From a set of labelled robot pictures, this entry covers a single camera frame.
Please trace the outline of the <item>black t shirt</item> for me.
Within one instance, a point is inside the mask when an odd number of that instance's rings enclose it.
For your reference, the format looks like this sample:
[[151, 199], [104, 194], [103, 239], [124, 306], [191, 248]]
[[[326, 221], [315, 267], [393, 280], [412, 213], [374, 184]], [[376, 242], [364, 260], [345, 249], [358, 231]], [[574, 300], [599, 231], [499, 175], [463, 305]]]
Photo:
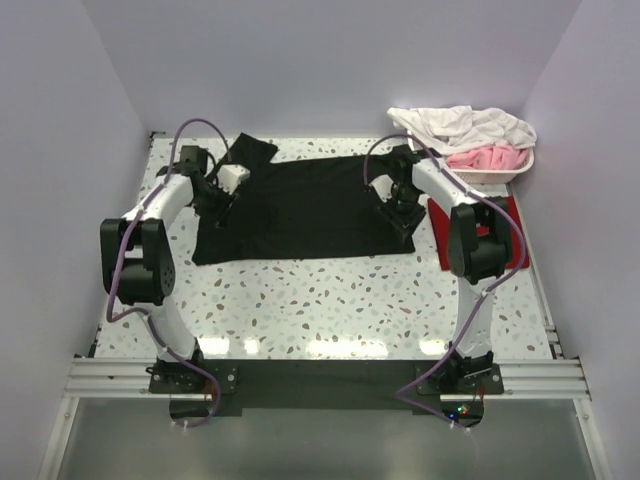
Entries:
[[363, 176], [388, 174], [385, 155], [276, 163], [277, 146], [241, 134], [229, 160], [249, 171], [225, 215], [201, 214], [193, 262], [301, 260], [410, 254], [378, 212]]

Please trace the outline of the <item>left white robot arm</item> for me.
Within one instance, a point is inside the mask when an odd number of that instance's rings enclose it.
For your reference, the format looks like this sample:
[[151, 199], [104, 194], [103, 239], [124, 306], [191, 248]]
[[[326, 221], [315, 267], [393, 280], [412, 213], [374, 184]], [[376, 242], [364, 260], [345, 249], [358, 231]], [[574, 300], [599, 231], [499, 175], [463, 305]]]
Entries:
[[158, 364], [162, 369], [175, 364], [171, 378], [185, 392], [205, 385], [207, 368], [173, 299], [177, 273], [168, 229], [186, 208], [225, 217], [249, 176], [247, 168], [227, 159], [216, 163], [206, 149], [187, 145], [177, 162], [156, 173], [135, 207], [100, 225], [106, 321], [138, 316], [154, 341]]

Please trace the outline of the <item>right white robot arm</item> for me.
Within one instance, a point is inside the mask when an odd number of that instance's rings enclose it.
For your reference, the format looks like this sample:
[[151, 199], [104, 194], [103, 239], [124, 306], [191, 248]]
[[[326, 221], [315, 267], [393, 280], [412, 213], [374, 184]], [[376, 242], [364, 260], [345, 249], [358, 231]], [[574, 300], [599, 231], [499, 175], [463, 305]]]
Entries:
[[505, 198], [480, 193], [438, 159], [421, 159], [402, 147], [384, 164], [390, 179], [375, 179], [369, 185], [381, 199], [379, 212], [402, 240], [425, 215], [419, 203], [423, 194], [449, 219], [446, 256], [458, 281], [458, 314], [454, 339], [436, 373], [445, 375], [452, 390], [469, 392], [493, 364], [494, 295], [513, 258], [511, 231], [517, 225], [508, 215]]

